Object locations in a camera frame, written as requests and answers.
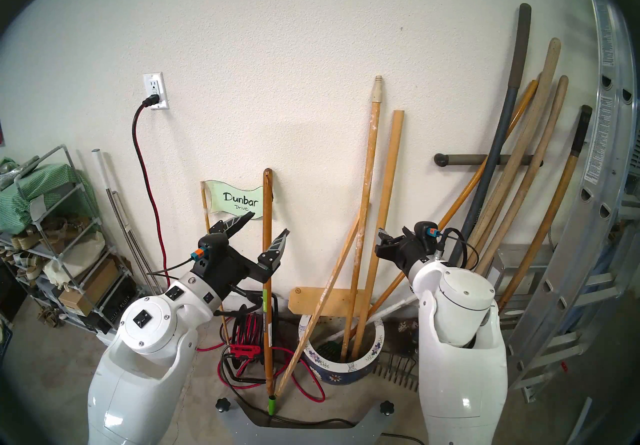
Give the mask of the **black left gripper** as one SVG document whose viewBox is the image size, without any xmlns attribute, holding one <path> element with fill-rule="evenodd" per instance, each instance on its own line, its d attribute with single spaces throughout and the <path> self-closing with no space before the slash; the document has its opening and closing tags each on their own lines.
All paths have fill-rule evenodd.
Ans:
<svg viewBox="0 0 640 445">
<path fill-rule="evenodd" d="M 219 220 L 209 228 L 209 234 L 225 233 L 226 236 L 233 236 L 254 216 L 254 212 L 247 212 L 242 216 Z M 280 266 L 289 233 L 290 231 L 285 228 L 272 241 L 268 249 L 259 255 L 256 263 L 232 248 L 217 254 L 207 252 L 204 255 L 197 255 L 194 252 L 193 273 L 207 283 L 221 300 L 225 300 L 233 288 L 246 278 L 265 284 L 273 276 L 273 271 Z"/>
</svg>

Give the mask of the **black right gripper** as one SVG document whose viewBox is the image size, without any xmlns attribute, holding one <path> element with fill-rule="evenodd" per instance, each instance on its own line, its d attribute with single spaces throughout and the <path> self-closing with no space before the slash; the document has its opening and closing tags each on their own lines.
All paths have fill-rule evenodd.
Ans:
<svg viewBox="0 0 640 445">
<path fill-rule="evenodd" d="M 377 245 L 374 247 L 377 258 L 392 260 L 400 271 L 409 274 L 416 262 L 425 263 L 428 256 L 434 255 L 438 245 L 437 236 L 431 232 L 403 230 L 397 237 L 389 235 L 386 230 L 377 230 Z"/>
</svg>

